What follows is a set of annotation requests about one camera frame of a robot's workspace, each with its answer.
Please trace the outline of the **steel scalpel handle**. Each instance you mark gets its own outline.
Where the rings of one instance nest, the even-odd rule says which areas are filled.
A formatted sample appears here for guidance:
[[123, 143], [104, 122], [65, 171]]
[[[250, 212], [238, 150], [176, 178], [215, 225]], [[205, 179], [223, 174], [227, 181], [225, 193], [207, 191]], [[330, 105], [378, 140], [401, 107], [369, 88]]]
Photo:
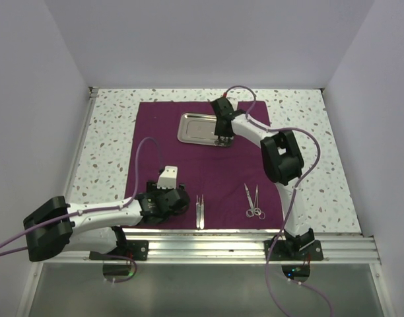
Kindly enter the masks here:
[[201, 229], [201, 198], [196, 195], [196, 227]]
[[204, 204], [204, 195], [201, 196], [200, 201], [200, 220], [199, 220], [199, 228], [203, 230], [205, 228], [205, 204]]

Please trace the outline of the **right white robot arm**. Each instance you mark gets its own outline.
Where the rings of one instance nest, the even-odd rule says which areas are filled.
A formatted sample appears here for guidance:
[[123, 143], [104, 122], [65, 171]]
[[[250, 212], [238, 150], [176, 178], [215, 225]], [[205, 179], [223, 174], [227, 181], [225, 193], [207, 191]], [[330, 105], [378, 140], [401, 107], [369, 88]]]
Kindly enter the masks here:
[[273, 129], [249, 115], [234, 109], [226, 97], [210, 102], [216, 116], [215, 135], [219, 139], [240, 136], [261, 150], [263, 169], [267, 178], [276, 184], [281, 199], [285, 240], [274, 247], [292, 259], [300, 259], [314, 243], [303, 199], [296, 196], [302, 179], [304, 159], [294, 133], [289, 129]]

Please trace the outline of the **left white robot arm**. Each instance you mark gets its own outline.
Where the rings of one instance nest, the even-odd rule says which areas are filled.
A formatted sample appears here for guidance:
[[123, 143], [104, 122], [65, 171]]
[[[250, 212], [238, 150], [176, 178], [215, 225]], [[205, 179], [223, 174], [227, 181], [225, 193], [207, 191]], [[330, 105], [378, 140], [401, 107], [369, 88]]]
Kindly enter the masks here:
[[153, 181], [145, 192], [110, 203], [67, 203], [55, 196], [23, 220], [29, 260], [41, 262], [72, 251], [121, 259], [128, 251], [124, 227], [159, 225], [184, 214], [189, 204], [183, 184], [161, 189]]

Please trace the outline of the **steel ring-handled scissors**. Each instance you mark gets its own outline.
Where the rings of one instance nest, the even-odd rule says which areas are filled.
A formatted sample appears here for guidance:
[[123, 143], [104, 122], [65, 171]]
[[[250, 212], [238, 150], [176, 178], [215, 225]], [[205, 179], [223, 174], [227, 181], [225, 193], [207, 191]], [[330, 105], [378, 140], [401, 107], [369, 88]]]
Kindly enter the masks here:
[[254, 217], [254, 216], [258, 216], [259, 211], [255, 208], [255, 205], [254, 205], [254, 203], [252, 201], [252, 197], [250, 195], [250, 191], [249, 191], [246, 184], [244, 184], [244, 188], [245, 188], [246, 197], [247, 197], [248, 203], [249, 203], [249, 209], [246, 211], [246, 217], [251, 218], [251, 217]]

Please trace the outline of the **purple cloth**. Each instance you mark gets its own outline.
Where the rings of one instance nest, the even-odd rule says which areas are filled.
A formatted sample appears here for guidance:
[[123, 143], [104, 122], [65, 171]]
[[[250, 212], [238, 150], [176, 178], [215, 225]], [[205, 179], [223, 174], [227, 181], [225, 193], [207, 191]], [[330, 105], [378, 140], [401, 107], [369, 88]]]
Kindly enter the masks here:
[[[208, 102], [142, 102], [137, 111], [125, 196], [146, 190], [157, 180], [160, 165], [177, 166], [178, 182], [191, 198], [189, 210], [169, 218], [158, 229], [195, 229], [196, 195], [204, 195], [206, 229], [279, 229], [283, 222], [276, 185], [263, 170], [260, 149], [236, 137], [230, 147], [194, 145], [178, 141], [184, 113], [212, 114]], [[249, 209], [244, 184], [254, 203], [259, 188], [259, 207], [265, 219], [246, 217]]]

